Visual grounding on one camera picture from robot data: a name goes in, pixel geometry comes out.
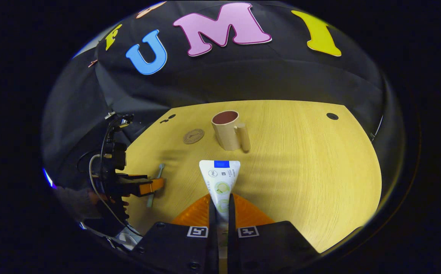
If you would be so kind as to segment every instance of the mug handle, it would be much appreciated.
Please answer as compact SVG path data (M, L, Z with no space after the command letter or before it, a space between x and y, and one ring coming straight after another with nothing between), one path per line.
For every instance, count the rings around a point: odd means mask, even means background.
M248 129L246 128L246 124L238 123L238 125L235 126L234 129L240 136L243 151L248 152L251 149L251 143L249 142Z

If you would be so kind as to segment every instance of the black fabric backdrop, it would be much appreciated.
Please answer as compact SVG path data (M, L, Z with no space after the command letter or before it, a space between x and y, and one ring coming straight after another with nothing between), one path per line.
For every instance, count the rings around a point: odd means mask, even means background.
M179 27L178 18L199 13L215 19L228 2L167 2L136 19L133 13L120 22L113 45L106 51L106 40L97 48L75 57L64 68L52 89L43 117L43 159L57 185L83 187L85 175L76 173L76 162L101 142L104 116L110 110L134 113L134 123L118 138L130 144L146 127L172 107L219 101L285 99L345 105L372 139L383 112L383 140L395 145L379 146L377 155L383 172L382 196L398 175L401 165L403 124L396 101L385 108L387 92L376 64L351 38L329 27L342 56L334 57L307 47L310 33L304 21L291 13L299 10L282 2L250 2L252 14L269 33L272 41L258 45L238 45L229 32L226 47L208 38L213 48L207 54L190 57L189 43ZM153 75L140 74L125 57L131 45L141 45L147 62L155 59L142 38L158 29L167 50L165 66ZM98 62L88 67L91 61Z

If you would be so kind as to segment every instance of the beige mug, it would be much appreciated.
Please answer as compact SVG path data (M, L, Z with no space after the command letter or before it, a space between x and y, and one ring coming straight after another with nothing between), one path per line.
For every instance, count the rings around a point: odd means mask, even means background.
M237 111L226 110L217 113L212 118L212 126L216 132L217 141L224 150L233 151L241 147L243 151L250 150L248 130L246 124L239 121Z

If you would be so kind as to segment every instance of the white cable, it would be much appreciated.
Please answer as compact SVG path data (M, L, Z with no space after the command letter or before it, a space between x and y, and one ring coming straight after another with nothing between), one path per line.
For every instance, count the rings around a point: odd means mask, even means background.
M94 188L94 191L97 194L97 196L99 197L99 199L104 203L104 205L107 207L107 209L109 209L109 211L114 215L114 217L116 217L117 221L120 222L124 227L127 227L125 224L123 224L123 222L121 222L121 220L116 216L116 214L114 214L113 210L111 210L111 208L106 204L106 202L102 199L102 197L99 195L99 192L95 188L94 180L92 179L92 161L94 161L94 159L98 158L98 157L100 157L100 154L94 155L94 156L92 156L92 158L90 158L90 162L89 162L90 183L92 184L92 187Z
M379 126L378 126L378 129L376 130L376 133L374 134L374 138L376 138L376 135L378 134L379 128L381 127L381 122L382 122L383 117L384 117L384 115L381 115L381 120L379 120Z

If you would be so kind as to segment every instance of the orange gripper pad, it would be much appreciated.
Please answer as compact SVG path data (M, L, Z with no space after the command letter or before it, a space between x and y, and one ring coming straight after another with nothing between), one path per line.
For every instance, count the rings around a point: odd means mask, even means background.
M269 218L250 201L234 193L233 196L234 205L236 206L236 229L274 223L273 219Z
M207 194L183 210L171 223L176 225L209 227L209 203L210 194Z
M236 229L239 227L257 226L274 223L255 205L243 197L233 194L234 205L236 206ZM185 226L207 226L209 227L209 203L210 194L203 196L187 207L172 223Z
M155 192L156 190L162 188L165 185L164 178L151 179L151 183L139 185L139 193L141 195L146 193Z

